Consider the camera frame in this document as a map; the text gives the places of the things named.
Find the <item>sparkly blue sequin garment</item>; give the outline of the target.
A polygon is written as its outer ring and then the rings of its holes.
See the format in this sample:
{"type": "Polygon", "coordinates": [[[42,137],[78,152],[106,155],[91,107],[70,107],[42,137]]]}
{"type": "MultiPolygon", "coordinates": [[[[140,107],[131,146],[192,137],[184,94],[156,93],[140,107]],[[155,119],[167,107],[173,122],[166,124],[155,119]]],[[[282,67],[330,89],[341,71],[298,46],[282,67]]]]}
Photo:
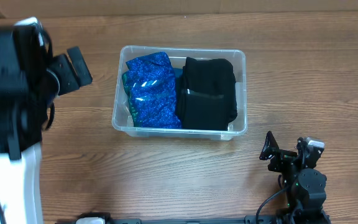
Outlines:
{"type": "Polygon", "coordinates": [[[165,52],[136,57],[126,62],[122,74],[129,112],[135,127],[180,129],[175,114],[176,76],[165,52]]]}

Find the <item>large black garment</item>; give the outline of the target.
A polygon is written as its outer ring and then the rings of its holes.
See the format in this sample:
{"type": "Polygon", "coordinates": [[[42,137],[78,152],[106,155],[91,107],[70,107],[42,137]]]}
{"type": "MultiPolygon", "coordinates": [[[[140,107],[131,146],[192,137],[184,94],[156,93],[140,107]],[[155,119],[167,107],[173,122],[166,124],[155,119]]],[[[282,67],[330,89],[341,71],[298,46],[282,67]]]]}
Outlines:
{"type": "Polygon", "coordinates": [[[224,58],[188,57],[177,78],[175,114],[183,129],[227,131],[237,118],[236,78],[224,58]]]}

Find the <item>blue denim jeans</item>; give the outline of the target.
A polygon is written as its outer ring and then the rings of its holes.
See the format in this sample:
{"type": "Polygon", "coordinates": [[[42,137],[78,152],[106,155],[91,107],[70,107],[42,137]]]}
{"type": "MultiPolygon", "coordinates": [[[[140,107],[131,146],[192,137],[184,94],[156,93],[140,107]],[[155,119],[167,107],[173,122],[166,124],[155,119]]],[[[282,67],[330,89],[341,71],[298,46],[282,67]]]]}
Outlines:
{"type": "Polygon", "coordinates": [[[180,78],[183,75],[183,69],[182,68],[174,68],[175,78],[180,78]]]}

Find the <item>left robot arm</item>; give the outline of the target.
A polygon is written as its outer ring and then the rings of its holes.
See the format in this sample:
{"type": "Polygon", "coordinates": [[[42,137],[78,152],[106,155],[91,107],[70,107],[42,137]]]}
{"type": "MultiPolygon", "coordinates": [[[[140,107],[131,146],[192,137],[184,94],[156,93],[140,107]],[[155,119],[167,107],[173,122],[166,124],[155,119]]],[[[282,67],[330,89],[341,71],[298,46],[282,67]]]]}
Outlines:
{"type": "Polygon", "coordinates": [[[78,47],[55,55],[35,17],[0,26],[0,223],[42,223],[42,133],[54,100],[92,82],[78,47]]]}

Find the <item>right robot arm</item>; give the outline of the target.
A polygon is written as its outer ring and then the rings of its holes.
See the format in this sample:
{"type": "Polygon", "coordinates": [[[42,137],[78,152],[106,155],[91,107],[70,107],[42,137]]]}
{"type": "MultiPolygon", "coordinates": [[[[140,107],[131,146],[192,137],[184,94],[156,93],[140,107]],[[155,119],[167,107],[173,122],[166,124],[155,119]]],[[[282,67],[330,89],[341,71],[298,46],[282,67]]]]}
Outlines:
{"type": "Polygon", "coordinates": [[[266,134],[259,159],[270,161],[268,170],[278,172],[280,190],[266,199],[255,214],[255,222],[330,223],[323,210],[326,200],[326,175],[315,169],[325,144],[311,137],[298,138],[296,151],[280,149],[272,132],[266,134]],[[260,218],[262,208],[275,197],[285,194],[287,207],[270,218],[260,218]]]}

